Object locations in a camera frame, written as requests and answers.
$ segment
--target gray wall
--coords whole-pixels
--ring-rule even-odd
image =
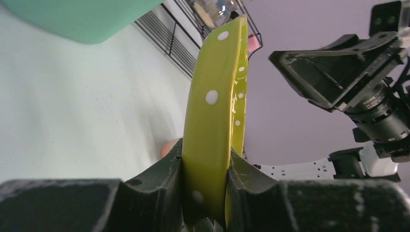
[[[252,163],[308,162],[358,147],[354,124],[299,97],[268,61],[275,50],[317,49],[343,34],[368,38],[370,12],[382,0],[254,0],[247,7],[264,40],[249,61],[245,149]],[[402,67],[394,71],[398,76]],[[410,193],[410,163],[399,165]]]

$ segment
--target dish rack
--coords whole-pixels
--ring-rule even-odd
[[[168,56],[190,78],[193,76],[196,58],[202,45],[202,41],[210,34],[212,28],[208,27],[193,9],[194,0],[172,0],[173,3],[188,19],[191,25],[183,25],[177,19],[169,6],[162,3],[156,9],[146,13],[135,21],[135,24],[150,38],[150,40]],[[247,8],[237,4],[239,15],[247,15],[249,34],[255,35],[260,47],[263,47],[262,36],[259,33]],[[194,28],[202,41],[194,39],[187,27]],[[257,50],[249,54],[250,58]]]

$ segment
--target white tabletop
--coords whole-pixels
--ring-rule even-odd
[[[0,182],[139,174],[182,136],[189,86],[135,25],[86,45],[0,6]]]

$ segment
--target teal object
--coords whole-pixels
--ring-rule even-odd
[[[104,42],[164,0],[0,0],[18,17],[86,44]]]

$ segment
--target metal rack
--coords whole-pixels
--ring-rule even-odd
[[[194,0],[173,0],[185,17],[190,21],[194,28],[199,32],[202,39],[205,39],[211,28],[206,26],[204,21],[193,9]],[[249,23],[249,34],[254,34],[261,47],[263,46],[262,37],[253,22],[245,6],[239,6],[240,15],[247,15]],[[150,11],[135,21],[135,24],[161,49],[184,73],[192,78],[195,69],[196,58],[201,46],[182,24],[176,19],[171,11],[164,5]]]

